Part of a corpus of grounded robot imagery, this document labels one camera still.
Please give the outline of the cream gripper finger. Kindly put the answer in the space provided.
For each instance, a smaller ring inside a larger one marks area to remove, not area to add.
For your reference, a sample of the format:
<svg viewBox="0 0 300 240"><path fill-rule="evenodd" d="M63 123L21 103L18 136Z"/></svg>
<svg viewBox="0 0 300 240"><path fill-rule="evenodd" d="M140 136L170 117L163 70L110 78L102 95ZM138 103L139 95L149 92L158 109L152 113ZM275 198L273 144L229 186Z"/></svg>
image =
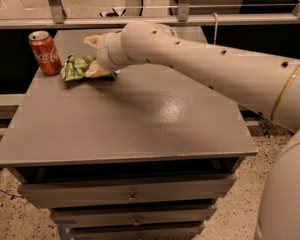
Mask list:
<svg viewBox="0 0 300 240"><path fill-rule="evenodd" d="M94 60L90 64L88 70L84 73L84 76L86 78L98 78L103 76L114 76L114 75L115 75L114 72L109 72L103 69L96 60Z"/></svg>
<svg viewBox="0 0 300 240"><path fill-rule="evenodd" d="M84 38L83 42L85 44L90 45L91 47L95 48L97 46L98 40L100 39L99 35L91 35Z"/></svg>

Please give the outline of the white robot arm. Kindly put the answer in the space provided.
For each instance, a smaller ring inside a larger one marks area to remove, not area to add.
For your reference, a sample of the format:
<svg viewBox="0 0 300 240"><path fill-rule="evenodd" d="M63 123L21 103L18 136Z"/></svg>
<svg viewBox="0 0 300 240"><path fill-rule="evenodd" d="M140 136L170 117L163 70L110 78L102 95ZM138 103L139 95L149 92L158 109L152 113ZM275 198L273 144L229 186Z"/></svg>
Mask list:
<svg viewBox="0 0 300 240"><path fill-rule="evenodd" d="M267 176L254 239L300 240L300 59L190 41L141 20L84 42L102 70L167 66L291 131Z"/></svg>

